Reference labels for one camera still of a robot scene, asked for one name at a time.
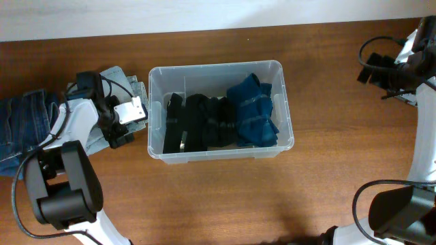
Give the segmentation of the light blue jeans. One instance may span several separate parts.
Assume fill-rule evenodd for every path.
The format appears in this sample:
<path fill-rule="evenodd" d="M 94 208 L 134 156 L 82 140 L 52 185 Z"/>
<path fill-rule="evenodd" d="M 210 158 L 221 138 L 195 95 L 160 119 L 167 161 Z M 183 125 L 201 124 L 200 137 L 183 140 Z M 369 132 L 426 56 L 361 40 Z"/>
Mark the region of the light blue jeans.
<path fill-rule="evenodd" d="M 68 99 L 90 99 L 97 109 L 97 101 L 110 96 L 116 96 L 120 104 L 130 102 L 132 97 L 140 97 L 147 109 L 148 99 L 142 82 L 137 81 L 135 76 L 127 77 L 119 66 L 114 66 L 100 73 L 84 71 L 76 74 L 76 81 L 67 88 Z M 130 133 L 141 131 L 146 127 L 147 120 L 126 124 Z M 91 129 L 88 136 L 85 152 L 95 154 L 105 148 L 110 148 L 104 139 L 102 130 L 97 123 Z"/>

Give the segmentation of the black garment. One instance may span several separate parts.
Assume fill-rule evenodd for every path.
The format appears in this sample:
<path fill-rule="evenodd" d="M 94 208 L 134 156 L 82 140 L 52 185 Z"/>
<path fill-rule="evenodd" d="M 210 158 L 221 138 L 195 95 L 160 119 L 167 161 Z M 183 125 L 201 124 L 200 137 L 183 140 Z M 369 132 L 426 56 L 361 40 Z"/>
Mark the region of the black garment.
<path fill-rule="evenodd" d="M 204 103 L 207 99 L 202 94 L 191 95 L 186 100 L 176 93 L 172 94 L 167 104 L 164 154 L 179 153 L 181 143 L 184 143 L 183 152 L 207 150 L 202 140 L 206 122 Z"/>

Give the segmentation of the dark teal garment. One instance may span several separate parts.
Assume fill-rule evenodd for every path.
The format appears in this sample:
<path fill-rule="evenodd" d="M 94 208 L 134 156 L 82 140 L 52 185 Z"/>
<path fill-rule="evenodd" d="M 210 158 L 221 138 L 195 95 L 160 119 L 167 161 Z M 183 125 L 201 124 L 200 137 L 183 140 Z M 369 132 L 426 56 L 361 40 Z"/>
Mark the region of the dark teal garment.
<path fill-rule="evenodd" d="M 202 128 L 204 146 L 222 148 L 237 141 L 236 109 L 227 97 L 207 98 L 200 109 L 204 116 Z"/>

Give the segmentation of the blue garment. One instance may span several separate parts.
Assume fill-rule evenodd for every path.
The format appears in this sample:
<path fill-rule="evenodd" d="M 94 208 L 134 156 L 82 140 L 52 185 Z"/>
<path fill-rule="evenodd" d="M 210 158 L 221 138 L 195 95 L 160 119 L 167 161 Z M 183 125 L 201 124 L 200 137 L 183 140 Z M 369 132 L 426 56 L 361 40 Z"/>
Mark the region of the blue garment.
<path fill-rule="evenodd" d="M 227 90 L 226 97 L 236 110 L 238 146 L 271 147 L 277 144 L 279 130 L 271 119 L 271 90 L 272 85 L 261 83 L 254 73 Z"/>

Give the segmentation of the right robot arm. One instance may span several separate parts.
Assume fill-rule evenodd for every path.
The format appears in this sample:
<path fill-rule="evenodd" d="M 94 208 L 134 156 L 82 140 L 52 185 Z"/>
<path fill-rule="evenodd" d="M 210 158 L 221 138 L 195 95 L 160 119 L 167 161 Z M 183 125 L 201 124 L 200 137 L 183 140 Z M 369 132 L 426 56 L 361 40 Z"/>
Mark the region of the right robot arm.
<path fill-rule="evenodd" d="M 363 184 L 352 201 L 353 224 L 331 227 L 314 244 L 435 243 L 435 17 L 426 16 L 396 58 L 372 53 L 359 59 L 358 81 L 418 109 L 412 164 L 406 180 Z"/>

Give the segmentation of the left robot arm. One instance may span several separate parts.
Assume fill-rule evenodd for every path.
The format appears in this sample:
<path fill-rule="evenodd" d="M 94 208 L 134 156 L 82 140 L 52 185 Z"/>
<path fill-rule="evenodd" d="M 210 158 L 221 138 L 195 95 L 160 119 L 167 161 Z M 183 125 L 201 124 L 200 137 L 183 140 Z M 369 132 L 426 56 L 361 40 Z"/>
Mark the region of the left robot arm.
<path fill-rule="evenodd" d="M 52 225 L 54 238 L 73 235 L 82 244 L 131 244 L 104 212 L 102 186 L 85 152 L 94 127 L 111 148 L 134 140 L 120 123 L 115 96 L 104 94 L 105 77 L 94 71 L 77 73 L 75 91 L 67 91 L 48 137 L 20 164 L 33 213 Z"/>

